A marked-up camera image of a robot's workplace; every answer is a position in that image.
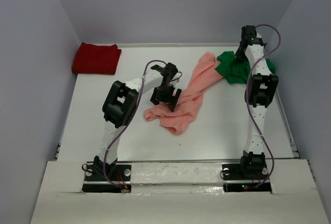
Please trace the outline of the pink t shirt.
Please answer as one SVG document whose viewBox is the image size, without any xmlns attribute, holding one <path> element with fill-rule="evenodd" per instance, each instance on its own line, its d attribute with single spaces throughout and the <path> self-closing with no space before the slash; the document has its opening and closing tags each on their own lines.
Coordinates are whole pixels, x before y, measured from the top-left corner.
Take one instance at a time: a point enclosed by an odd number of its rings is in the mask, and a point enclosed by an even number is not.
<svg viewBox="0 0 331 224">
<path fill-rule="evenodd" d="M 171 134 L 182 134 L 196 119 L 206 90 L 223 79 L 216 71 L 219 64 L 212 53 L 203 54 L 192 72 L 187 88 L 180 94 L 175 110 L 171 111 L 165 104 L 159 104 L 145 110 L 144 119 L 147 122 L 158 119 L 160 126 Z"/>
</svg>

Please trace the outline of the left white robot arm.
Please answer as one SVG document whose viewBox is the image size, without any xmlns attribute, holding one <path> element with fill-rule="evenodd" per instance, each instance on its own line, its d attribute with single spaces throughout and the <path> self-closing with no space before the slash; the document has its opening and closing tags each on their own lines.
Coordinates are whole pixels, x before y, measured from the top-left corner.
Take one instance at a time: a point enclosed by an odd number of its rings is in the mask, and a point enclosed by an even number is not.
<svg viewBox="0 0 331 224">
<path fill-rule="evenodd" d="M 102 106 L 104 133 L 98 154 L 93 160 L 92 170 L 110 178 L 116 168 L 117 150 L 121 135 L 126 130 L 138 109 L 143 94 L 153 90 L 150 102 L 165 104 L 173 112 L 181 89 L 176 89 L 177 67 L 172 63 L 165 66 L 145 67 L 143 76 L 128 82 L 115 81 Z"/>
</svg>

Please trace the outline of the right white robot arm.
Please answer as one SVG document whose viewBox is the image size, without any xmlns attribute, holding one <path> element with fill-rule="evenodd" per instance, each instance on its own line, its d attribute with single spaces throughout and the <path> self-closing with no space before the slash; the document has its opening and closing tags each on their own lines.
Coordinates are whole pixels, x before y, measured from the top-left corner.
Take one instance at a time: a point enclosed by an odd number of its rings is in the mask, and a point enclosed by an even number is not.
<svg viewBox="0 0 331 224">
<path fill-rule="evenodd" d="M 242 27 L 241 41 L 235 58 L 238 62 L 248 62 L 250 66 L 245 90 L 245 103 L 249 114 L 248 135 L 239 170 L 241 177 L 249 180 L 261 176 L 266 165 L 264 122 L 279 78 L 268 67 L 264 42 L 253 25 Z"/>
</svg>

